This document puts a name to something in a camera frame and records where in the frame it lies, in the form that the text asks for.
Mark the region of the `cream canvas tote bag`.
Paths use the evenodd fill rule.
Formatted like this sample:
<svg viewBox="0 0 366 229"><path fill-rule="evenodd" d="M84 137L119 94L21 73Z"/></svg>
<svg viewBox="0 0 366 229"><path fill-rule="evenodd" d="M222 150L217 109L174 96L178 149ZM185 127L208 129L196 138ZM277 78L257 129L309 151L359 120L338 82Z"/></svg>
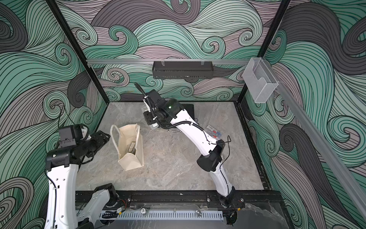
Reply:
<svg viewBox="0 0 366 229"><path fill-rule="evenodd" d="M138 124L118 127L112 125L110 135L118 154L118 163L124 171L145 166L143 136Z"/></svg>

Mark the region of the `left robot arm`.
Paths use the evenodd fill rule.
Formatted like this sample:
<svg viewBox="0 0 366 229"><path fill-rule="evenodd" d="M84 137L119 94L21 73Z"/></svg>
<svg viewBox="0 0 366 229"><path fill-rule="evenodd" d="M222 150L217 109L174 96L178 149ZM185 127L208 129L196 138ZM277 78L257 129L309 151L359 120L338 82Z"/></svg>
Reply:
<svg viewBox="0 0 366 229"><path fill-rule="evenodd" d="M59 130L56 149L45 159L45 175L49 182L46 229L93 229L103 208L117 202L113 184L97 187L84 209L76 212L76 179L83 158L94 158L109 141L110 135L70 126Z"/></svg>

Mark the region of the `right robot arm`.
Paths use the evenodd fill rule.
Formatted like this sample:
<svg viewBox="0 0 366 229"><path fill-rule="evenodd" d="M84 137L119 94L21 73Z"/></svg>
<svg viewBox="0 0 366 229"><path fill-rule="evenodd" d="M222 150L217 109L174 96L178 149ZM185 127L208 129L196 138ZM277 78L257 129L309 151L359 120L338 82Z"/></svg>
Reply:
<svg viewBox="0 0 366 229"><path fill-rule="evenodd" d="M166 100L155 90L147 93L142 89L140 91L144 95L143 101L152 120L160 128L179 129L198 148L201 153L197 159L198 166L210 173L221 205L225 208L231 207L235 188L226 175L222 158L222 152L231 138L223 141L210 136L176 99Z"/></svg>

